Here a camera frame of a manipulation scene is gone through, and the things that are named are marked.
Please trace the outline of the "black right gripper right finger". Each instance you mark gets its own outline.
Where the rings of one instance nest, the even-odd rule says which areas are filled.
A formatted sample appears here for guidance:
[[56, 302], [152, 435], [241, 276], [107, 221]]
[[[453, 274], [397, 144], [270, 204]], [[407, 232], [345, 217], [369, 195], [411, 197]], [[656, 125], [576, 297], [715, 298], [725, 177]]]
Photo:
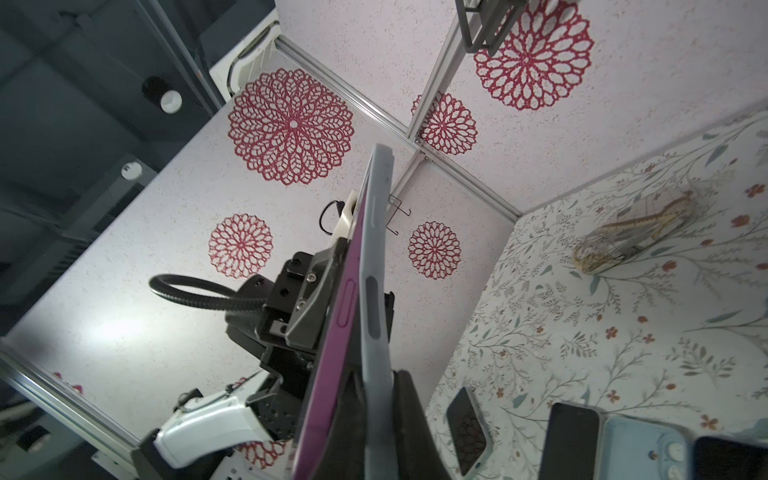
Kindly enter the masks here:
[[400, 479], [450, 479], [409, 372], [394, 373], [393, 424]]

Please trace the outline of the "light blue phone case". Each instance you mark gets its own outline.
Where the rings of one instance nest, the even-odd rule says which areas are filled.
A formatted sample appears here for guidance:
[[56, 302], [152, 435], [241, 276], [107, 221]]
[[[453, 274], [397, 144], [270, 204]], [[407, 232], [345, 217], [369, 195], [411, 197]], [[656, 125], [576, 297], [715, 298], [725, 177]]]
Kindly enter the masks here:
[[690, 479], [690, 445], [671, 425], [610, 416], [604, 423], [597, 479]]

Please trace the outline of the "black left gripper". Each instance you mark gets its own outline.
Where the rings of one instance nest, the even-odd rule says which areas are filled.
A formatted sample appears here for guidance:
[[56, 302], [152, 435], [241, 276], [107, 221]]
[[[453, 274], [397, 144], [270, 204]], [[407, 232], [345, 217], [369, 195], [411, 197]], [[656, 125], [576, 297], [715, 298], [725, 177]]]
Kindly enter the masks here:
[[296, 253], [268, 292], [257, 322], [260, 343], [316, 356], [349, 241], [317, 254]]

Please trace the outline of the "black phone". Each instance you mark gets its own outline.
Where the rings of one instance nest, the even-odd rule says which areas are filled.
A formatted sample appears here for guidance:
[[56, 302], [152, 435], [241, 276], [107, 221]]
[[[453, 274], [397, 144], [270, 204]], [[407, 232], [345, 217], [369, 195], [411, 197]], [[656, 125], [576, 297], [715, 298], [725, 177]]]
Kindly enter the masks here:
[[326, 318], [325, 337], [316, 363], [314, 382], [292, 465], [293, 479], [310, 479], [324, 452], [337, 397], [342, 387], [346, 356], [359, 303], [359, 265], [366, 195], [357, 200], [354, 226], [343, 269], [334, 290], [335, 299]]
[[767, 480], [767, 447], [704, 436], [693, 444], [694, 480]]
[[493, 450], [488, 427], [473, 392], [458, 390], [449, 403], [445, 418], [453, 442], [460, 479], [472, 479], [485, 465]]

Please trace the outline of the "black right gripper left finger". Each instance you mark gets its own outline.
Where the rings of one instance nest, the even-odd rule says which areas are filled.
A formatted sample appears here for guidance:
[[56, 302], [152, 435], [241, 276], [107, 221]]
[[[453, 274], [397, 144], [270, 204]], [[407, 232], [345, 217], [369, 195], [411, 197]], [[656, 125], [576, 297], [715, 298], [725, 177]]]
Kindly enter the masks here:
[[313, 479], [364, 478], [366, 415], [366, 397], [361, 374], [359, 371], [351, 371], [343, 391], [339, 394], [327, 442]]

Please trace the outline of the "light case with purple button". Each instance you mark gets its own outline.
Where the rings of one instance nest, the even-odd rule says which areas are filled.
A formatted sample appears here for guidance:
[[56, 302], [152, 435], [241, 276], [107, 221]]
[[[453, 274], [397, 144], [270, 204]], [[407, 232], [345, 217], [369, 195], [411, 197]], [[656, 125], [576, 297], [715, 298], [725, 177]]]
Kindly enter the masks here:
[[386, 223], [394, 167], [392, 149], [374, 146], [361, 205], [359, 264], [362, 379], [366, 397], [364, 477], [396, 479], [391, 371], [384, 298]]

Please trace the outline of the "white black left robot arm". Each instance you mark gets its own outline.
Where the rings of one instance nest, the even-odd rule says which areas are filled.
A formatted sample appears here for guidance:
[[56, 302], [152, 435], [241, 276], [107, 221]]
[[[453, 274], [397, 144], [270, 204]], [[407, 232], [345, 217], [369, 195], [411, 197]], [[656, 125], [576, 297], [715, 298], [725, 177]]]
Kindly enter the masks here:
[[132, 452], [143, 479], [210, 479], [225, 455], [253, 443], [295, 445], [291, 477], [320, 466], [343, 390], [364, 396], [361, 455], [367, 479], [396, 479], [389, 330], [394, 297], [383, 290], [379, 234], [341, 238], [297, 253], [276, 281], [254, 276], [240, 289], [173, 274], [151, 278], [168, 301], [225, 315], [229, 337], [259, 359], [257, 373], [204, 395], [182, 394], [171, 417]]

